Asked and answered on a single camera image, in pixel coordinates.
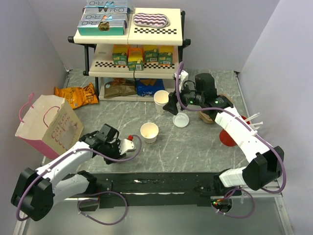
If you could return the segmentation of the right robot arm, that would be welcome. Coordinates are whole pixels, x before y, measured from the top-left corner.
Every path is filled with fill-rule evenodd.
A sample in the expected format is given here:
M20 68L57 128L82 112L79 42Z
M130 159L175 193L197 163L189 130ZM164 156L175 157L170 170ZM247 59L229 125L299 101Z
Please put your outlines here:
M178 106L189 110L188 105L198 106L239 146L244 153L248 165L237 169L227 169L219 173L214 182L214 191L225 195L231 187L247 186L257 191L278 179L283 178L281 187L275 191L280 193L286 185L286 170L283 164L284 151L281 147L273 147L263 140L241 117L234 104L224 95L218 95L215 80L209 73L196 75L194 87L189 87L188 73L178 70L174 73L176 82L174 92L169 94L169 101L163 107L171 114L178 115Z

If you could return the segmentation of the white paper cup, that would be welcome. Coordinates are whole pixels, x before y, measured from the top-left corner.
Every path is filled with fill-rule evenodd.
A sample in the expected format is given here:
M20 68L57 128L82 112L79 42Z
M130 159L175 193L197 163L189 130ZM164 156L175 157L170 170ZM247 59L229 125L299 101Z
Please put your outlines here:
M155 143L159 133L159 128L156 124L152 122L147 122L143 124L140 128L140 134L147 144Z

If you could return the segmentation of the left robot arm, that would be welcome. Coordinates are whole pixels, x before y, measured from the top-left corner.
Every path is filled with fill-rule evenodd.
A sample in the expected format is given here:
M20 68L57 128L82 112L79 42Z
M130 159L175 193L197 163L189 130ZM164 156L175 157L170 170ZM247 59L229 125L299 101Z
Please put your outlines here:
M86 171L67 178L76 167L98 154L106 164L121 161L135 150L132 137L120 140L119 131L104 124L99 131L83 135L67 152L36 170L26 168L19 175L11 204L34 221L44 218L54 205L77 194L93 196L97 179Z

